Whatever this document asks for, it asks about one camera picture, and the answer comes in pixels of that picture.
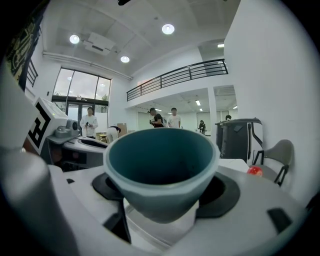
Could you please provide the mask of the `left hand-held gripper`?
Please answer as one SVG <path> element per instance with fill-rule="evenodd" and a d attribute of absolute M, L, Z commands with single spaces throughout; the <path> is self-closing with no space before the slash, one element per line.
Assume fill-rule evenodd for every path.
<path fill-rule="evenodd" d="M 63 172 L 103 165 L 103 152 L 108 147 L 107 143 L 79 136 L 78 122 L 70 119 L 53 102 L 39 97 L 34 106 L 38 114 L 28 131 L 27 140 L 47 164 L 55 163 L 53 153 L 57 147 Z"/>

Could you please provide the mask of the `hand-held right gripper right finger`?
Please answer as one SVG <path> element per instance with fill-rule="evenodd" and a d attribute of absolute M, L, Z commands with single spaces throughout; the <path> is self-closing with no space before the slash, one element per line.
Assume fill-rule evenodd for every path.
<path fill-rule="evenodd" d="M 271 254 L 280 235 L 268 216 L 279 208 L 292 224 L 282 233 L 292 234 L 307 211 L 275 183 L 241 171 L 224 171 L 240 188 L 236 205 L 219 218 L 197 219 L 193 228 L 166 256 L 261 256 Z"/>

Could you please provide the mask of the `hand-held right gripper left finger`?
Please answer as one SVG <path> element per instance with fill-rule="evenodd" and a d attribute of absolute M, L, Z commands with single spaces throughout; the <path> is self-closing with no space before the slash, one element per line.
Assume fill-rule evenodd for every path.
<path fill-rule="evenodd" d="M 102 166 L 63 172 L 49 165 L 54 181 L 65 181 L 70 191 L 82 206 L 115 237 L 131 244 L 126 220 L 123 196 L 109 180 Z"/>

